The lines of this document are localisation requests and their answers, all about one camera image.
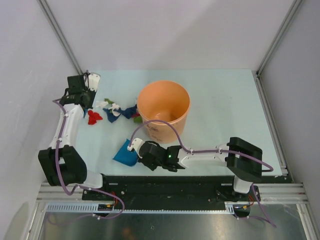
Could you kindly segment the red paper scrap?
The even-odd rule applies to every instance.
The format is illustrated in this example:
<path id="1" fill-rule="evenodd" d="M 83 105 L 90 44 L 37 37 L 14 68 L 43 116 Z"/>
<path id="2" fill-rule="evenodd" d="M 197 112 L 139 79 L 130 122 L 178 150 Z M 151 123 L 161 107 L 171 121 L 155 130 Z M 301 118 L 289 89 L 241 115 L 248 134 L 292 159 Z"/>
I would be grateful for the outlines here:
<path id="1" fill-rule="evenodd" d="M 98 112 L 94 112 L 93 110 L 88 110 L 88 124 L 95 125 L 98 121 L 103 120 L 102 116 Z"/>

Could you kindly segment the blue plastic dustpan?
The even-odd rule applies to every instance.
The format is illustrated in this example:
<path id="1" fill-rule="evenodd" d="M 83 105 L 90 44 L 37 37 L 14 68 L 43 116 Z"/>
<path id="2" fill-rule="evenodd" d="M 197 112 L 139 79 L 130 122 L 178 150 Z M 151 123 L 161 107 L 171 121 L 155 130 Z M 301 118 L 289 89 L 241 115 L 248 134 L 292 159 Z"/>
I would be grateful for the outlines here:
<path id="1" fill-rule="evenodd" d="M 115 154 L 113 160 L 123 165 L 133 167 L 138 162 L 138 154 L 134 150 L 128 150 L 129 143 L 130 140 L 127 139 Z"/>

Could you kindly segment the orange plastic bucket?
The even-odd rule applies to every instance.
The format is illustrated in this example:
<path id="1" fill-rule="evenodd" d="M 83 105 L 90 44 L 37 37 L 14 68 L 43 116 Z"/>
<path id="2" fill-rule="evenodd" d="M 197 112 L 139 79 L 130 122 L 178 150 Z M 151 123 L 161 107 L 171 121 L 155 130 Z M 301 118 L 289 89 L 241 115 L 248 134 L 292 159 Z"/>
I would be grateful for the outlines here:
<path id="1" fill-rule="evenodd" d="M 184 131 L 191 100 L 180 84 L 159 80 L 145 86 L 137 98 L 137 110 L 151 140 L 169 144 Z"/>

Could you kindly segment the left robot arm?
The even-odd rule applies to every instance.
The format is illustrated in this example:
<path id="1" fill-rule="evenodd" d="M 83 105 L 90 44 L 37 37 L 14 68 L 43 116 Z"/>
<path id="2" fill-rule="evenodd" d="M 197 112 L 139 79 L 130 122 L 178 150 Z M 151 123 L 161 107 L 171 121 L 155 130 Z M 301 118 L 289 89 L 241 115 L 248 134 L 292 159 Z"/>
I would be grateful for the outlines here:
<path id="1" fill-rule="evenodd" d="M 93 107 L 100 79 L 92 72 L 67 77 L 63 96 L 53 101 L 60 108 L 56 132 L 49 147 L 39 151 L 38 160 L 50 186 L 77 184 L 93 189 L 98 199 L 105 200 L 111 188 L 103 183 L 102 174 L 87 169 L 75 148 L 80 122 Z"/>

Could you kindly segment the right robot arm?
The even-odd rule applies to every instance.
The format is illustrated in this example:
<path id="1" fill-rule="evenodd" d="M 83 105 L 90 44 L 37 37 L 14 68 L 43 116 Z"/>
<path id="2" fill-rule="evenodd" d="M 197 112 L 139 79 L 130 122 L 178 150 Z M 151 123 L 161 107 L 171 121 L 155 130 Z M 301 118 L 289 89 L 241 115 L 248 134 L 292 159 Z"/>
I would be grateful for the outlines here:
<path id="1" fill-rule="evenodd" d="M 209 150 L 185 150 L 181 145 L 164 148 L 154 141 L 135 138 L 128 150 L 137 154 L 138 161 L 154 171 L 161 167 L 170 172 L 192 167 L 226 167 L 233 174 L 231 196 L 242 201 L 248 196 L 251 185 L 262 179 L 262 154 L 259 147 L 239 138 Z"/>

